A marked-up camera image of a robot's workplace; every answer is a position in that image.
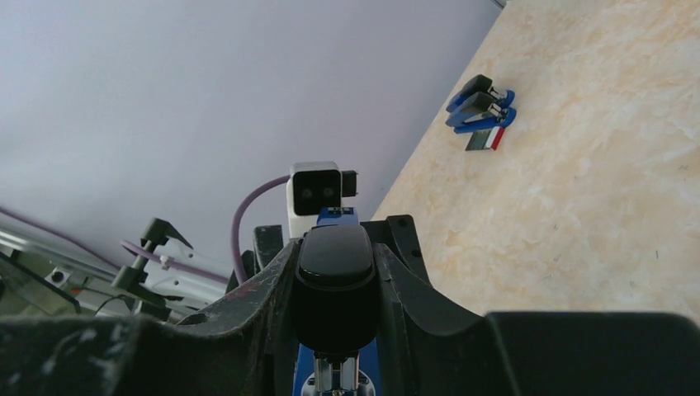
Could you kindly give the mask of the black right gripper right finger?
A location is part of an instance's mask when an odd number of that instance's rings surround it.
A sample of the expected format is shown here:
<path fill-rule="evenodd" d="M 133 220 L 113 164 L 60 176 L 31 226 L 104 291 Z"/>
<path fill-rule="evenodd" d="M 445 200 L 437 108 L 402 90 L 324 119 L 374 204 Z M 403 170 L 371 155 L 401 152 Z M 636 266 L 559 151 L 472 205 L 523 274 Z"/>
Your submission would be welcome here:
<path fill-rule="evenodd" d="M 386 395 L 696 395 L 699 329 L 671 313 L 472 313 L 375 248 Z"/>

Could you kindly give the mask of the blue black stapler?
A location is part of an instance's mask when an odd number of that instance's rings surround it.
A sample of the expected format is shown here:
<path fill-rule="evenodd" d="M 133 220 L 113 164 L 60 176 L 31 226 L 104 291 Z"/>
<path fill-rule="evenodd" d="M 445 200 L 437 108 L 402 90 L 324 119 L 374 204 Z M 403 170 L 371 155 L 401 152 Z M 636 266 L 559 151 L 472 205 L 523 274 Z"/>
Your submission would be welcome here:
<path fill-rule="evenodd" d="M 501 106 L 490 94 L 476 92 L 467 97 L 454 110 L 448 112 L 445 124 L 456 134 L 506 128 L 517 117 L 513 107 Z"/>

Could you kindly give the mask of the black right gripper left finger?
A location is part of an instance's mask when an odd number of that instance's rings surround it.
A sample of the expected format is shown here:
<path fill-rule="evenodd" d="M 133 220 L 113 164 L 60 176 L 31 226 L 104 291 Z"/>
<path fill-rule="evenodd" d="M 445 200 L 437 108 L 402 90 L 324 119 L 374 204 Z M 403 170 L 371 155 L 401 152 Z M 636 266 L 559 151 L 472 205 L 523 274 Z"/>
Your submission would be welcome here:
<path fill-rule="evenodd" d="M 147 316 L 6 318 L 4 395 L 290 395 L 290 298 L 300 251 L 178 324 Z"/>

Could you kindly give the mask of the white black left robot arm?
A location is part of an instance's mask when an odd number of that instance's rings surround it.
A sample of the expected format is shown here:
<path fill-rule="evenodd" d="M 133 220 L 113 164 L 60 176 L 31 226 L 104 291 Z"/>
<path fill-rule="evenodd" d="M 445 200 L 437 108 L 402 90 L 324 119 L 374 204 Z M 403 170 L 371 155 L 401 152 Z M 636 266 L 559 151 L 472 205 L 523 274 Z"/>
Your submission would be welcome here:
<path fill-rule="evenodd" d="M 429 281 L 414 219 L 389 216 L 363 223 L 373 243 L 385 244 L 418 278 Z M 112 285 L 140 301 L 141 311 L 176 322 L 205 308 L 238 286 L 234 269 L 196 252 L 168 221 L 154 218 L 138 243 L 124 241 L 135 260 Z"/>

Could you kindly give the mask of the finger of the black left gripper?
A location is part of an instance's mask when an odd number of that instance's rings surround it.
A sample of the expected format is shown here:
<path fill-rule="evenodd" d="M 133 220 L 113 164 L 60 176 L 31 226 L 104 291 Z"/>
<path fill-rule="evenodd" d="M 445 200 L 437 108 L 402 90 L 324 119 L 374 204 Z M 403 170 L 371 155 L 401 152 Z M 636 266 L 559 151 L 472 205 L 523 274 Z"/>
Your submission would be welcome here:
<path fill-rule="evenodd" d="M 376 255 L 376 245 L 381 244 L 386 245 L 413 275 L 427 285 L 433 286 L 423 259 L 414 218 L 410 214 L 391 215 L 385 219 L 363 221 L 361 226 L 366 230 L 371 242 L 371 253 L 378 285 L 381 284 L 381 272 L 379 258 Z"/>
<path fill-rule="evenodd" d="M 284 247 L 282 226 L 280 224 L 263 225 L 253 230 L 253 249 L 242 252 L 239 244 L 239 229 L 240 224 L 231 226 L 230 246 L 234 269 L 226 286 L 227 293 L 242 283 L 239 275 L 244 275 L 245 279 L 257 275 Z"/>

